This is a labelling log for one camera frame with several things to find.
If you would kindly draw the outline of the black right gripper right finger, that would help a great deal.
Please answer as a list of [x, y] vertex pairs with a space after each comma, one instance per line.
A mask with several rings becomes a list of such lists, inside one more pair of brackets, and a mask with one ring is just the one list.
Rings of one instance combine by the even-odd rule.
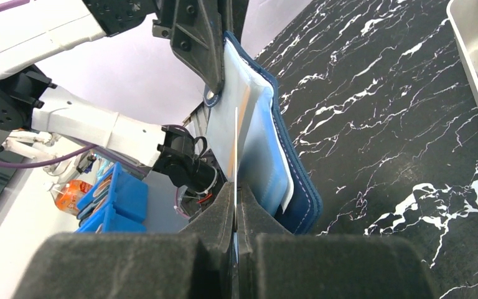
[[241, 298], [436, 298], [416, 249], [399, 237], [294, 235], [237, 189]]

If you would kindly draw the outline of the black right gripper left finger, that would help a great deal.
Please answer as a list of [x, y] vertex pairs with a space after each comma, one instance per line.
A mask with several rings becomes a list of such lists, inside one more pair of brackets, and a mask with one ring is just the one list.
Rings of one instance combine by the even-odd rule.
[[175, 234], [61, 233], [34, 254], [15, 298], [231, 298], [235, 186]]

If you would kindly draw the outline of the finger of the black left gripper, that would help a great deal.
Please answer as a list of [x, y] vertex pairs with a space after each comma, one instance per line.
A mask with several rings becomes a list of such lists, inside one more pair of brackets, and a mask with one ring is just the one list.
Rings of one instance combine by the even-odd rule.
[[240, 37], [247, 1], [154, 1], [153, 35], [166, 33], [174, 55], [214, 93], [224, 86], [223, 34]]

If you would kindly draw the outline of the blue leather card holder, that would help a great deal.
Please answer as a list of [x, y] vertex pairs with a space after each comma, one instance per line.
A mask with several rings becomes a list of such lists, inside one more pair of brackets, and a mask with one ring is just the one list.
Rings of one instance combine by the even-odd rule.
[[229, 159], [260, 206], [292, 234], [306, 234], [320, 218], [320, 194], [297, 154], [283, 121], [278, 81], [241, 46], [223, 35], [225, 85], [220, 93], [205, 89], [210, 110], [206, 137], [222, 171], [230, 178]]

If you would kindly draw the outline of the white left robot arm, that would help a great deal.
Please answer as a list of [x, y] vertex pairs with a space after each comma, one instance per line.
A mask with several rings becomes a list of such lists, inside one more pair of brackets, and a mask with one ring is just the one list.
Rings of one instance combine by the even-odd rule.
[[220, 173], [194, 152], [196, 139], [81, 99], [36, 64], [80, 44], [133, 29], [155, 14], [152, 34], [214, 94], [225, 84], [224, 36], [241, 34], [247, 1], [6, 1], [0, 3], [0, 130], [45, 131], [134, 158], [197, 194]]

